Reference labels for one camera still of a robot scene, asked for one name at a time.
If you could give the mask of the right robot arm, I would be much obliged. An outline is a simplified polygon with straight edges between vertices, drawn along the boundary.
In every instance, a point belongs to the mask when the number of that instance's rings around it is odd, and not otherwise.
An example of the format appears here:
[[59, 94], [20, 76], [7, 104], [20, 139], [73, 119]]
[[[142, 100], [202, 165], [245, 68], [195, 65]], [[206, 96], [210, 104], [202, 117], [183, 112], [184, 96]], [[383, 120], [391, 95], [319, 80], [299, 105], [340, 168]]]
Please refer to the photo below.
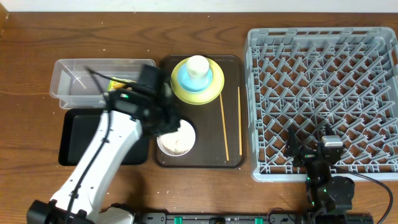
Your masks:
[[354, 181], [348, 177], [333, 176], [331, 167], [341, 159], [345, 148], [341, 138], [329, 125], [315, 149], [299, 145], [293, 127], [288, 128], [285, 157], [293, 158], [294, 167], [304, 167], [308, 201], [313, 208], [305, 212], [302, 223], [348, 223], [346, 211], [351, 210]]

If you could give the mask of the white bowl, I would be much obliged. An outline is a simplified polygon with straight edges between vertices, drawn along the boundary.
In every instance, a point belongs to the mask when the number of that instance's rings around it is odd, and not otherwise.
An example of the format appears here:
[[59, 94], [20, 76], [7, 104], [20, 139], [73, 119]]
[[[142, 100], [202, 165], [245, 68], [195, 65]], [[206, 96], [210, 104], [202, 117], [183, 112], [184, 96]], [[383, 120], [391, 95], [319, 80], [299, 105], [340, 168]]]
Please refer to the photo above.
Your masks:
[[159, 149], [168, 156], [182, 156], [190, 151], [196, 140], [193, 126], [186, 120], [180, 120], [180, 127], [176, 132], [163, 134], [157, 137]]

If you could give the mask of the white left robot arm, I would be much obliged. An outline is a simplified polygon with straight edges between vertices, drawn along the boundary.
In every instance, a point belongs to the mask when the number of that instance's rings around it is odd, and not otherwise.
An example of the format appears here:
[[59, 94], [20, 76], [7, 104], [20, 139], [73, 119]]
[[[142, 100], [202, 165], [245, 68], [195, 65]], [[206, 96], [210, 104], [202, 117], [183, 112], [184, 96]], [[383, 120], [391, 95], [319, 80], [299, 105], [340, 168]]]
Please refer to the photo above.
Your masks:
[[135, 214], [121, 205], [102, 211], [104, 197], [123, 159], [143, 134], [160, 136], [180, 126], [169, 84], [145, 87], [132, 83], [104, 95], [93, 139], [75, 170], [49, 202], [35, 200], [28, 223], [134, 223]]

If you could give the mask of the green yellow snack wrapper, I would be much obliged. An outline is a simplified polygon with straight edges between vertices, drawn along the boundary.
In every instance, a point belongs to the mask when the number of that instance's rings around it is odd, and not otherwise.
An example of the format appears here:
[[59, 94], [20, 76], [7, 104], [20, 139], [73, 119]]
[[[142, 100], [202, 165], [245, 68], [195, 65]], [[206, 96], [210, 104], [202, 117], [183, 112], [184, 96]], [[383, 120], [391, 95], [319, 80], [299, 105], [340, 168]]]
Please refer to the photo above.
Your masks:
[[122, 78], [116, 78], [112, 77], [109, 81], [107, 91], [114, 91], [120, 88], [124, 88], [126, 86], [126, 83], [131, 83], [134, 82], [133, 80], [129, 79], [122, 79]]

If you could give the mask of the white cup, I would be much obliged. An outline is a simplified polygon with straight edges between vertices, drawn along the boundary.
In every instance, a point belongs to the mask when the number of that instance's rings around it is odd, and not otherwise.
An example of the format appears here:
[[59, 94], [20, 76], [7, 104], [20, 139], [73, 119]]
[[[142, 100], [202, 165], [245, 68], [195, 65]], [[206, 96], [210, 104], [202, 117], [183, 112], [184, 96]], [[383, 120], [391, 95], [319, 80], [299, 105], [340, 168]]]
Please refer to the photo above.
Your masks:
[[194, 55], [188, 58], [186, 62], [187, 72], [193, 77], [201, 77], [205, 75], [210, 64], [206, 57], [201, 55]]

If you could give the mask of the pile of rice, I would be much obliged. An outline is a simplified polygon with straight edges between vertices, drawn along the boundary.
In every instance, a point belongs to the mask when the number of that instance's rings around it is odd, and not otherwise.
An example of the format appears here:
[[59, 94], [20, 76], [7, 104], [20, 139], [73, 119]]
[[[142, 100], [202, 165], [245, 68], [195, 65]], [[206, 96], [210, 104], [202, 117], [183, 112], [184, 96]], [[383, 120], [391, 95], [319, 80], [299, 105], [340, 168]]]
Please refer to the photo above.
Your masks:
[[160, 145], [173, 156], [181, 155], [188, 151], [188, 145], [178, 133], [169, 133], [159, 137]]

